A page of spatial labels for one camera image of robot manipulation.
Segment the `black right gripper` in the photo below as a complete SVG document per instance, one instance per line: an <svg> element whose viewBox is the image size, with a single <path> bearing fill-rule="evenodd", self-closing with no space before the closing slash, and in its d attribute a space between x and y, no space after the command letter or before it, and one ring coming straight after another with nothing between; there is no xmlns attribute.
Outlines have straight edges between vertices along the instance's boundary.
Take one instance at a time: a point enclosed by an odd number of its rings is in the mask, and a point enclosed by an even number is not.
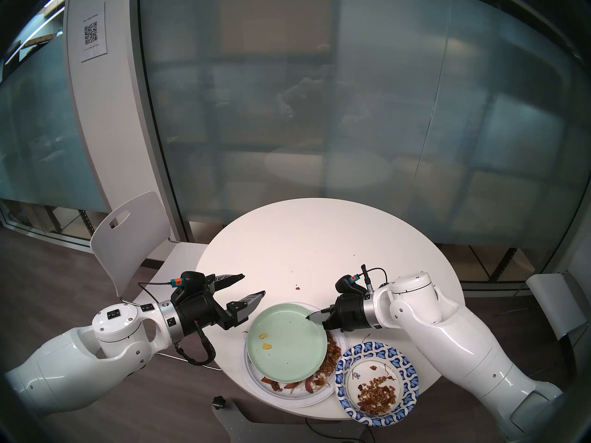
<svg viewBox="0 0 591 443"><path fill-rule="evenodd" d="M341 294L335 307L328 307L307 316L307 320L323 320L325 330L340 329L351 332L366 328L366 316L363 309L364 297L353 293Z"/></svg>

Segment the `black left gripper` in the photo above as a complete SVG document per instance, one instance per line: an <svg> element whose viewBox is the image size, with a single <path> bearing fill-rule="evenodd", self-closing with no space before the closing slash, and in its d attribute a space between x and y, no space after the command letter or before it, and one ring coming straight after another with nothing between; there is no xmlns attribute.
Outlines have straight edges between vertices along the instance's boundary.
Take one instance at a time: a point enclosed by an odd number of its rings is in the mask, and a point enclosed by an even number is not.
<svg viewBox="0 0 591 443"><path fill-rule="evenodd" d="M197 328L219 325L224 330L237 327L248 320L257 308L266 291L250 294L241 300L226 304L226 310L213 297L213 293L244 279L244 274L224 274L206 276L206 290L187 294L177 288L171 294L171 303L178 315L184 337L197 331Z"/></svg>

